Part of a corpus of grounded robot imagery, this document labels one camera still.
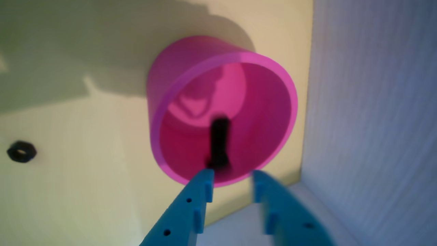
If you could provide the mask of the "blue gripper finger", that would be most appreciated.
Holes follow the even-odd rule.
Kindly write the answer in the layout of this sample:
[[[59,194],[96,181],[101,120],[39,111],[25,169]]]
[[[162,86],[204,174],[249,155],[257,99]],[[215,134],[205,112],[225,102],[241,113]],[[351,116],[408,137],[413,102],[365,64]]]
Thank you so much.
[[[195,246],[213,200],[214,171],[201,170],[150,229],[141,246]]]
[[[323,224],[286,186],[262,170],[252,172],[252,184],[264,234],[272,237],[273,245],[335,245]]]

